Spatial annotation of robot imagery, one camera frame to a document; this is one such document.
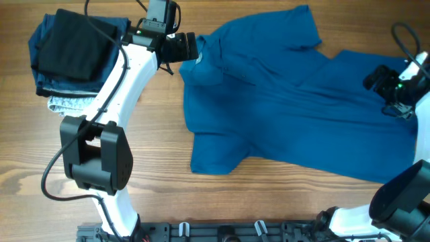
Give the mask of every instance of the black cloth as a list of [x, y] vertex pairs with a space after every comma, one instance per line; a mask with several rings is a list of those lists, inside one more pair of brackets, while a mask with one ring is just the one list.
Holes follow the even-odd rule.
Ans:
[[[101, 31], [115, 38], [117, 27], [91, 18]], [[49, 34], [38, 43], [39, 72], [50, 76], [91, 81], [109, 54], [111, 42], [91, 27], [84, 15], [59, 9]]]

